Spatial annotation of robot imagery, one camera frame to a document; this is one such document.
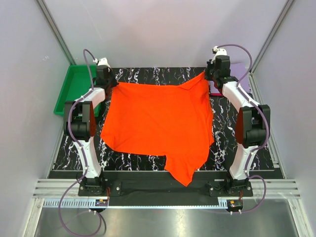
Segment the orange t shirt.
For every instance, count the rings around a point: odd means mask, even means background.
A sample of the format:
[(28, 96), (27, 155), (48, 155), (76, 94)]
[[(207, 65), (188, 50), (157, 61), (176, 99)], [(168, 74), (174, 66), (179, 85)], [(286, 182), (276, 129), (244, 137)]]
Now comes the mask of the orange t shirt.
[(112, 91), (102, 140), (117, 152), (165, 156), (165, 170), (189, 185), (214, 143), (204, 76), (200, 73), (182, 85), (121, 82)]

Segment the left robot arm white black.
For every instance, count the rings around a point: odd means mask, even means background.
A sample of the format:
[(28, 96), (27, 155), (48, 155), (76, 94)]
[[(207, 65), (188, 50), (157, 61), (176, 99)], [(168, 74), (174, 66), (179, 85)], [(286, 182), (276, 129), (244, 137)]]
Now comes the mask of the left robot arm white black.
[(102, 195), (107, 188), (105, 181), (98, 179), (101, 174), (101, 165), (97, 159), (94, 148), (94, 136), (96, 134), (96, 118), (94, 109), (104, 102), (111, 89), (118, 85), (112, 68), (109, 64), (96, 66), (94, 87), (84, 95), (64, 104), (64, 132), (72, 138), (78, 151), (83, 168), (83, 176), (93, 179), (89, 189), (97, 196)]

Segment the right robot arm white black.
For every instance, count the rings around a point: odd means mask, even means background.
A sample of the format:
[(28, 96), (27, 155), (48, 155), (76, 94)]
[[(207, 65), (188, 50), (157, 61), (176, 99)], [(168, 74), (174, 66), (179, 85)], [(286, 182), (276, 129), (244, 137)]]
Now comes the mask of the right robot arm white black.
[(224, 190), (235, 196), (247, 189), (249, 170), (257, 151), (267, 144), (270, 136), (271, 109), (254, 101), (231, 76), (230, 57), (214, 56), (207, 62), (205, 79), (213, 81), (215, 88), (226, 97), (237, 110), (235, 139), (237, 152), (224, 181)]

